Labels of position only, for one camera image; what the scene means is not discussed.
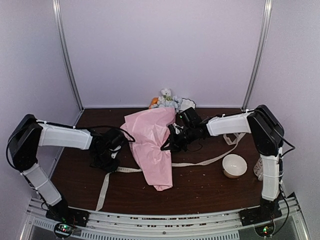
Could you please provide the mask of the pink wrapping paper sheet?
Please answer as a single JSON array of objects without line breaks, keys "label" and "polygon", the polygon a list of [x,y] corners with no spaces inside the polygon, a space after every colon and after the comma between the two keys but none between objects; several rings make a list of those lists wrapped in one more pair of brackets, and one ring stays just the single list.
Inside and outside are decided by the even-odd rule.
[{"label": "pink wrapping paper sheet", "polygon": [[175,120],[176,111],[173,107],[160,107],[126,115],[121,126],[135,139],[130,144],[133,158],[147,184],[157,191],[173,187],[171,152],[161,150],[161,146],[170,135],[168,125]]}]

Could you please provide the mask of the blue hydrangea flower stem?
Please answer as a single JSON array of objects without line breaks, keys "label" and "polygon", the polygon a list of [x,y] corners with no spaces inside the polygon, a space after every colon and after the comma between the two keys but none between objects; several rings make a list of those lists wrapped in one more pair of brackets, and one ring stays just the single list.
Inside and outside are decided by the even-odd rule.
[{"label": "blue hydrangea flower stem", "polygon": [[176,95],[163,95],[158,97],[157,106],[159,108],[174,108],[175,112],[178,113],[181,110],[182,102],[182,98]]}]

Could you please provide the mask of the orange flower stem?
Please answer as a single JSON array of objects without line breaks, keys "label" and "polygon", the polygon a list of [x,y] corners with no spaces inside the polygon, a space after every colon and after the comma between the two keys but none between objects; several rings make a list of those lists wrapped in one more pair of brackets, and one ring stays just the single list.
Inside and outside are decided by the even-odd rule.
[{"label": "orange flower stem", "polygon": [[150,105],[149,105],[149,109],[158,108],[158,107],[159,107],[159,105],[158,105],[158,100],[159,100],[158,97],[154,97],[154,98],[151,100],[151,103],[150,103]]}]

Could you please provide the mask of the white flower stem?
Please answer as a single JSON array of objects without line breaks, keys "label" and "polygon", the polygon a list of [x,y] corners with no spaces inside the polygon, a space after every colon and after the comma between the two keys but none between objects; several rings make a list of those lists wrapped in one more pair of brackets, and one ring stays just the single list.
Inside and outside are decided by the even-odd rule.
[{"label": "white flower stem", "polygon": [[172,91],[169,88],[163,88],[160,90],[160,93],[163,98],[165,98],[168,101],[172,100]]}]

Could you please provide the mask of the cream printed ribbon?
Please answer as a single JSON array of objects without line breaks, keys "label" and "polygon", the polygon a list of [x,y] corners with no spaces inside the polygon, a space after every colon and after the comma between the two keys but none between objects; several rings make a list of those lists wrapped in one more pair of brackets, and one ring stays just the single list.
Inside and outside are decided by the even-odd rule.
[{"label": "cream printed ribbon", "polygon": [[[241,141],[241,139],[246,135],[246,133],[234,133],[233,135],[235,136],[235,140],[233,140],[233,141],[231,141],[231,139],[226,134],[223,135],[223,139],[225,140],[225,142],[229,146],[234,145],[234,147],[231,150],[229,150],[229,151],[227,151],[217,157],[214,157],[214,158],[211,158],[208,160],[204,160],[204,161],[201,161],[198,163],[184,163],[184,162],[183,163],[172,163],[171,166],[174,168],[182,168],[182,167],[191,167],[191,166],[207,166],[212,163],[215,163],[216,161],[223,159],[224,157],[229,155],[233,150],[235,150],[237,148],[239,142]],[[139,172],[142,172],[142,170],[136,169],[136,168],[121,167],[120,166],[116,169],[116,172],[119,172],[119,173],[139,173]],[[110,173],[107,173],[104,177],[104,181],[103,181],[100,193],[99,193],[99,198],[97,201],[95,211],[100,211],[103,208],[103,205],[104,205],[104,202],[106,199],[106,195],[107,195],[107,190],[109,187],[109,181],[110,181]]]}]

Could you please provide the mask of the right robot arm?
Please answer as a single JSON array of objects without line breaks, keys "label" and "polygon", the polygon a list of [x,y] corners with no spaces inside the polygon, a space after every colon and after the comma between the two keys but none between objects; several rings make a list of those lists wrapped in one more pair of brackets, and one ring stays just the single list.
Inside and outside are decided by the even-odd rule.
[{"label": "right robot arm", "polygon": [[162,151],[187,151],[192,142],[227,134],[251,134],[262,160],[263,187],[260,206],[256,210],[259,220],[266,221],[276,212],[283,176],[284,129],[266,105],[230,115],[217,115],[202,119],[192,107],[180,113],[184,126],[168,125],[169,137]]}]

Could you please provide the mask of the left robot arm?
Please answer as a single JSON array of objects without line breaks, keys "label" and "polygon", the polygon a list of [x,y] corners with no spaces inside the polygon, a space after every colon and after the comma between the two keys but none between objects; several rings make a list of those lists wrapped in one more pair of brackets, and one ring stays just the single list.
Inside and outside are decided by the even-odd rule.
[{"label": "left robot arm", "polygon": [[77,128],[42,121],[27,114],[10,135],[5,156],[8,164],[39,193],[53,215],[61,222],[67,222],[72,218],[72,211],[39,165],[38,148],[50,146],[89,151],[93,159],[90,167],[112,173],[119,167],[116,155],[125,141],[125,134],[119,127],[108,126],[107,132],[99,133],[94,126]]}]

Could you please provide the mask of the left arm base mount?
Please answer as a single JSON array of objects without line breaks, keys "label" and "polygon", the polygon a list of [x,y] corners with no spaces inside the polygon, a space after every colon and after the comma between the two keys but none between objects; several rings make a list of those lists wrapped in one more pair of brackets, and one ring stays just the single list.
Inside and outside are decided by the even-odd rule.
[{"label": "left arm base mount", "polygon": [[45,217],[71,226],[86,227],[90,213],[86,210],[69,208],[67,216],[58,217],[57,213],[47,210]]}]

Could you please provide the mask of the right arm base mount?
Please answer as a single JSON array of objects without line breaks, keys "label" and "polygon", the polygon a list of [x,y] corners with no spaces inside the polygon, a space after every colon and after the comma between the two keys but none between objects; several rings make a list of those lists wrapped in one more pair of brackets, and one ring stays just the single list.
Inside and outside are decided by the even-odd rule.
[{"label": "right arm base mount", "polygon": [[260,206],[243,209],[238,214],[242,226],[256,225],[272,221],[272,219],[279,218],[283,215],[279,209],[274,212],[265,212]]}]

